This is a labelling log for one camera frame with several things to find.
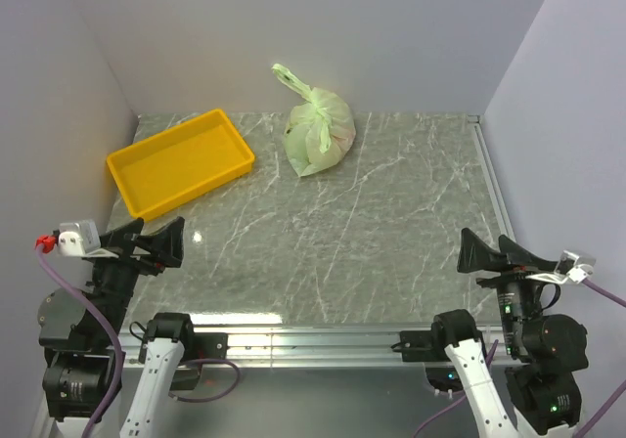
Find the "green plastic bag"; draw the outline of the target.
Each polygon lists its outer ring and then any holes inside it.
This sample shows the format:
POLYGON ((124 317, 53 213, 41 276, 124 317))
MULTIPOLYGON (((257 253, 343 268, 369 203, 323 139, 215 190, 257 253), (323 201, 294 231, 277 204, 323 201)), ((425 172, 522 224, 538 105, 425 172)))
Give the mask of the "green plastic bag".
POLYGON ((303 99, 291 110, 283 138, 296 175, 311 176, 339 164, 356 138, 347 102, 334 92, 305 84, 285 66, 273 64, 272 72, 303 99))

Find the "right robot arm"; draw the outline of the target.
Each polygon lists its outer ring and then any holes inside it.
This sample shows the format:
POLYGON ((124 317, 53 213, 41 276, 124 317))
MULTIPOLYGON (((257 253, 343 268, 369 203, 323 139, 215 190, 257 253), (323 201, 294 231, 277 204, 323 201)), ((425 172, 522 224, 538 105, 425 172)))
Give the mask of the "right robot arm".
POLYGON ((595 260, 566 250, 557 261, 542 259, 506 236, 491 248, 468 228, 461 231, 457 270, 483 272, 478 285, 497 294, 514 411, 508 414, 484 356, 484 340, 472 315, 455 310, 434 317, 430 346, 449 359, 463 385, 482 437, 572 437, 582 409, 573 377, 588 367, 587 331, 573 318, 550 314, 541 303, 545 286, 560 290, 592 274, 595 260))

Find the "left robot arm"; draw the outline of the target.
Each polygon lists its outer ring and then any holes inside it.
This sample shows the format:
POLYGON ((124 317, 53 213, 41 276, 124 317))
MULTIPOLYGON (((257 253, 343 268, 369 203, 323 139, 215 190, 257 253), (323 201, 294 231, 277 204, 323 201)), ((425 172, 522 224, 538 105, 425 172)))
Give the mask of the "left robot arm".
POLYGON ((146 234, 137 218, 99 234, 92 220, 67 222, 40 237, 40 267, 58 284, 38 309, 42 386, 50 417, 65 436, 153 437, 175 372, 197 350, 187 314, 161 313, 140 346, 143 371, 126 419, 116 422, 125 361, 119 334, 142 276, 181 266, 185 220, 146 234))

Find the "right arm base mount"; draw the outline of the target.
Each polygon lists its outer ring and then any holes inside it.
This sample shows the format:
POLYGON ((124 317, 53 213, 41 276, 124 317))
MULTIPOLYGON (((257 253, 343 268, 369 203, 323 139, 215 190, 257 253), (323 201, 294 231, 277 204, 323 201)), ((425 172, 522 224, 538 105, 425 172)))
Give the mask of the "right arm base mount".
POLYGON ((390 346, 403 363, 420 363, 425 367, 425 386, 435 395, 460 396, 463 385, 444 348, 426 330, 402 330, 399 340, 390 346))

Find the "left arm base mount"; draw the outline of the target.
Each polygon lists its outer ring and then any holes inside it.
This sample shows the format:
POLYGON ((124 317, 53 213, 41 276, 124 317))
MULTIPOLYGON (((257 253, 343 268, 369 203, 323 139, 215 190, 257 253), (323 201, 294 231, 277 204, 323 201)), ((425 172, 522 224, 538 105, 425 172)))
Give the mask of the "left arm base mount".
POLYGON ((201 380, 202 366, 187 366, 198 359, 225 359, 228 334, 225 332, 195 332, 192 346, 183 354, 174 382, 179 391, 192 391, 201 380))

